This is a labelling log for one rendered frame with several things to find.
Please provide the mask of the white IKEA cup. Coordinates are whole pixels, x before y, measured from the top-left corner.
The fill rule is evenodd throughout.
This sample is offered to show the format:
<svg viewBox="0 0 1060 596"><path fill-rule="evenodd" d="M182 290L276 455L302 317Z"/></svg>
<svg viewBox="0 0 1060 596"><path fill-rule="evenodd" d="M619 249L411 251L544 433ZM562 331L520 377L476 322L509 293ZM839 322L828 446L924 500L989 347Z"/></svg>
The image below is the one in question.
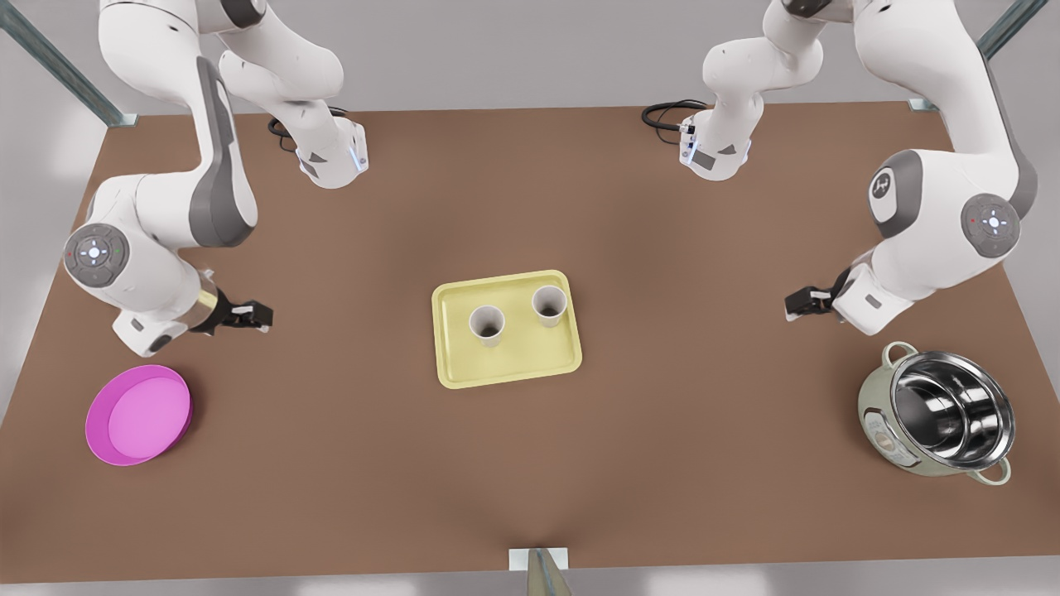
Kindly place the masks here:
<svg viewBox="0 0 1060 596"><path fill-rule="evenodd" d="M499 346L506 317L504 311L495 305L482 305L470 313L467 321L470 332L487 348Z"/></svg>
<svg viewBox="0 0 1060 596"><path fill-rule="evenodd" d="M542 327L553 328L568 306L567 294L559 286L541 286L532 295L532 306Z"/></svg>

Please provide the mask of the pale yellow tray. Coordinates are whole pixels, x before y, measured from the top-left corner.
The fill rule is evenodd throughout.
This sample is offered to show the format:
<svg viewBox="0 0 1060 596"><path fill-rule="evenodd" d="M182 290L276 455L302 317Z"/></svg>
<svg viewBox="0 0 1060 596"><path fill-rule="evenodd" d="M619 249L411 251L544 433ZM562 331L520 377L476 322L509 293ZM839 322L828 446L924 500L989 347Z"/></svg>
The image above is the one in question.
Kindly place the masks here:
<svg viewBox="0 0 1060 596"><path fill-rule="evenodd" d="M542 327L532 306L541 286L559 286L568 306L556 327ZM506 328L499 346L487 348L470 332L470 313L482 305L504 311ZM436 376L448 389L561 376L580 368L581 339L564 271L524 271L458 281L434 290L431 315Z"/></svg>

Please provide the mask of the pink round plate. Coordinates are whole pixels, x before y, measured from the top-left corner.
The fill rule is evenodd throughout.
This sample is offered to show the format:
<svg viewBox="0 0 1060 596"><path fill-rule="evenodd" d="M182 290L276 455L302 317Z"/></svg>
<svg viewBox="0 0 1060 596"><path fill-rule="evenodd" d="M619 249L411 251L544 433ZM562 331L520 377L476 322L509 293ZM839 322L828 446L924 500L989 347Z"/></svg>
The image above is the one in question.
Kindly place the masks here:
<svg viewBox="0 0 1060 596"><path fill-rule="evenodd" d="M84 438L103 463L142 464L181 441L193 411L181 374L143 365L99 389L84 419Z"/></svg>

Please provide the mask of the silver frame post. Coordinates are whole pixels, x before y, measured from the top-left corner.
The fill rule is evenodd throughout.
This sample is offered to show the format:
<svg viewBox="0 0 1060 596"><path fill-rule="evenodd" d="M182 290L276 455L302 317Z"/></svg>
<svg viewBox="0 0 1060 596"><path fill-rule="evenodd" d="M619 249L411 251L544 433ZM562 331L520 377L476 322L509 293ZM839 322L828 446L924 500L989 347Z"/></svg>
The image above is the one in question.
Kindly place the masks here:
<svg viewBox="0 0 1060 596"><path fill-rule="evenodd" d="M978 38L977 48L986 60L992 60L1000 49L1012 41L1050 0L1012 0L1002 15Z"/></svg>
<svg viewBox="0 0 1060 596"><path fill-rule="evenodd" d="M526 572L527 596L573 596L564 576L569 569L566 547L512 548L508 550L508 569Z"/></svg>
<svg viewBox="0 0 1060 596"><path fill-rule="evenodd" d="M0 0L0 30L63 84L65 90L78 99L102 124L111 128L137 125L136 113L121 112L10 0Z"/></svg>

